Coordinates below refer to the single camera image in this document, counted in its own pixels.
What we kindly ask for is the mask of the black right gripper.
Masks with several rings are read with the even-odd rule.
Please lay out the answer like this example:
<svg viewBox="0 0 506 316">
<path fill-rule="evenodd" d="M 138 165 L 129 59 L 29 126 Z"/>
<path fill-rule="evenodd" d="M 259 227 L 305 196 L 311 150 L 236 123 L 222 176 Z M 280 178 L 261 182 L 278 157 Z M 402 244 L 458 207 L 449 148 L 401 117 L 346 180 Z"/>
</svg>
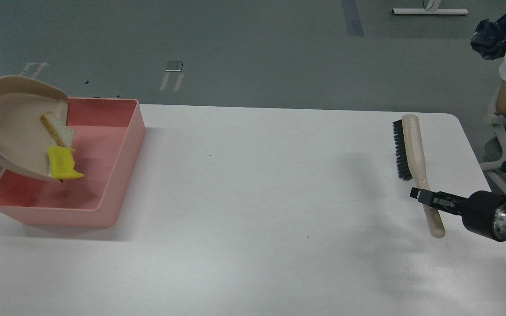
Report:
<svg viewBox="0 0 506 316">
<path fill-rule="evenodd" d="M 506 196 L 478 191 L 469 198 L 446 192 L 432 192 L 412 188 L 410 197 L 431 208 L 452 215 L 460 215 L 470 232 L 495 240 L 506 241 Z"/>
</svg>

